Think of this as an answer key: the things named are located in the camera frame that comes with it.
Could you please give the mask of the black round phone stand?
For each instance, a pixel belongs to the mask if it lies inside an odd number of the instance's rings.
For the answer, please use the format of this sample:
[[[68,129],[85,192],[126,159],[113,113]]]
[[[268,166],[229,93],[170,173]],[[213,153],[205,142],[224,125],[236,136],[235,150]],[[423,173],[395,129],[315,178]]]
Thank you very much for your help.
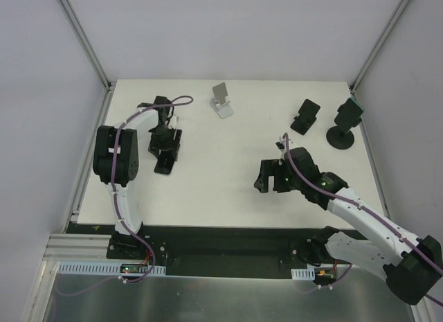
[[[351,130],[348,132],[342,132],[335,123],[333,127],[328,129],[326,139],[332,147],[338,150],[347,150],[354,144],[354,135]]]

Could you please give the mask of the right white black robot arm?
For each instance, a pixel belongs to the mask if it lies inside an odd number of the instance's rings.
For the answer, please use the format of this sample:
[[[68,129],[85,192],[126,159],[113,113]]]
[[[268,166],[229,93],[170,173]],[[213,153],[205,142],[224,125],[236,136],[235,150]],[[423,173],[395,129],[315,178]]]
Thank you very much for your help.
[[[260,193],[297,190],[307,201],[341,218],[364,236],[355,240],[327,226],[313,238],[315,261],[334,258],[382,279],[401,301],[417,305],[442,278],[442,246],[402,228],[369,207],[333,172],[322,172],[303,147],[287,149],[278,159],[263,159],[254,187]]]

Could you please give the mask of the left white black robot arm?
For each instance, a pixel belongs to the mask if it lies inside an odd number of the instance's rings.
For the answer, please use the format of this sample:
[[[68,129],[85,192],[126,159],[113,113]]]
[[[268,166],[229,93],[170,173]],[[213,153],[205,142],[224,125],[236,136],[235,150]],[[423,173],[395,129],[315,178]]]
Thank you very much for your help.
[[[146,242],[136,234],[141,220],[132,187],[140,160],[138,140],[150,135],[147,151],[156,159],[154,172],[170,175],[177,162],[183,131],[177,128],[178,99],[157,96],[153,103],[142,102],[136,111],[117,125],[101,125],[96,131],[93,172],[107,187],[116,216],[115,231],[125,238],[122,250],[132,259],[141,258]]]

